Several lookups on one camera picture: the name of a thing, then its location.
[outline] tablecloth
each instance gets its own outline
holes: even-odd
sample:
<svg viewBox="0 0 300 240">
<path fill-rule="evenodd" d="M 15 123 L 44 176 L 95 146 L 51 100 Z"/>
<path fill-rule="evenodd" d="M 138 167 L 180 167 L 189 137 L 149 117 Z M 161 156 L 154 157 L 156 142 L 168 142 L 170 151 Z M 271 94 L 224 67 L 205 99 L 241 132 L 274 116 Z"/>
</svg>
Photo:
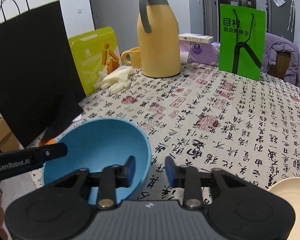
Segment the tablecloth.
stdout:
<svg viewBox="0 0 300 240">
<path fill-rule="evenodd" d="M 139 199 L 182 198 L 182 189 L 169 187 L 166 156 L 199 171 L 223 168 L 263 189 L 300 176 L 300 88 L 267 74 L 254 81 L 198 63 L 182 69 L 163 79 L 138 71 L 127 90 L 95 91 L 81 102 L 82 120 L 68 130 L 110 116 L 138 125 L 152 148 Z M 31 174 L 41 187 L 41 170 Z M 202 192 L 209 203 L 209 191 Z"/>
</svg>

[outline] green snack package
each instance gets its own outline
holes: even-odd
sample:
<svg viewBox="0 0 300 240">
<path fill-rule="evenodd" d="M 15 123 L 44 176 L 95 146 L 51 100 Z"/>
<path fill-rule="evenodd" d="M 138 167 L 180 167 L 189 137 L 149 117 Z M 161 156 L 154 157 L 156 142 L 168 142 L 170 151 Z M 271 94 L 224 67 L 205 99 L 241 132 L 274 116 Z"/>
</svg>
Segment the green snack package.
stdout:
<svg viewBox="0 0 300 240">
<path fill-rule="evenodd" d="M 220 4 L 219 69 L 259 80 L 266 35 L 266 12 Z"/>
<path fill-rule="evenodd" d="M 114 30 L 104 27 L 69 38 L 78 75 L 86 95 L 100 81 L 99 72 L 110 74 L 122 65 Z"/>
</svg>

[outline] purple coat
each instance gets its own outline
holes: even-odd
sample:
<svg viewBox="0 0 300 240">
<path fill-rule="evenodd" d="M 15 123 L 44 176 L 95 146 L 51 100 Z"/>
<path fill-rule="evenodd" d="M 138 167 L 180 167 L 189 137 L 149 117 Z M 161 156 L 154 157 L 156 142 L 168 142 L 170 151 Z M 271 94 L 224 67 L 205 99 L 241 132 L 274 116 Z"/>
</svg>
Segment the purple coat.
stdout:
<svg viewBox="0 0 300 240">
<path fill-rule="evenodd" d="M 261 72 L 267 73 L 269 65 L 276 64 L 278 52 L 289 52 L 291 55 L 290 65 L 284 76 L 284 81 L 300 87 L 299 49 L 297 45 L 285 38 L 266 33 Z"/>
</svg>

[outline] wooden chair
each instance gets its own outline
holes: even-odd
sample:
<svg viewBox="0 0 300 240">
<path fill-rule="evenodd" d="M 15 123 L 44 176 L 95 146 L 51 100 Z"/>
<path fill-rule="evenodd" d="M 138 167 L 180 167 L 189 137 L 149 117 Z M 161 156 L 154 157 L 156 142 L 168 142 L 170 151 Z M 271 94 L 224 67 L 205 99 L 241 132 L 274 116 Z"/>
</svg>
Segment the wooden chair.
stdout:
<svg viewBox="0 0 300 240">
<path fill-rule="evenodd" d="M 268 74 L 284 80 L 284 76 L 290 65 L 290 53 L 279 52 L 276 65 L 269 65 Z"/>
</svg>

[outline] yellow thermos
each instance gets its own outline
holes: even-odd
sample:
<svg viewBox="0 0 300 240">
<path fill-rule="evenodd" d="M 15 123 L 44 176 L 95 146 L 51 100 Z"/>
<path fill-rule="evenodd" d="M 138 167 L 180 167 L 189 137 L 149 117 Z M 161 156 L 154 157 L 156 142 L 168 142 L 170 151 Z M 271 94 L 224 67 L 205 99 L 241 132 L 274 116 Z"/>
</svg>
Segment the yellow thermos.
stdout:
<svg viewBox="0 0 300 240">
<path fill-rule="evenodd" d="M 163 78 L 181 71 L 176 17 L 167 0 L 139 0 L 137 30 L 142 72 Z"/>
</svg>

